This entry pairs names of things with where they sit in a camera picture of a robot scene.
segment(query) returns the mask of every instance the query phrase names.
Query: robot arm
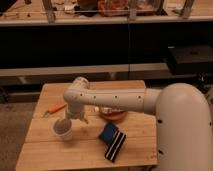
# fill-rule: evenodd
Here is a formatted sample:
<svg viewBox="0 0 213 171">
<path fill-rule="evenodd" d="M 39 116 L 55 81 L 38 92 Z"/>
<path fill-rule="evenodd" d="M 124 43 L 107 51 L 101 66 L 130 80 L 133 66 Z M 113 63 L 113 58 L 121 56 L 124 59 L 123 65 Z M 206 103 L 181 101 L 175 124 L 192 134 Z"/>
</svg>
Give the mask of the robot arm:
<svg viewBox="0 0 213 171">
<path fill-rule="evenodd" d="M 213 133 L 209 105 L 188 84 L 163 90 L 90 90 L 79 77 L 64 93 L 69 118 L 84 118 L 84 105 L 156 114 L 158 171 L 212 171 Z"/>
</svg>

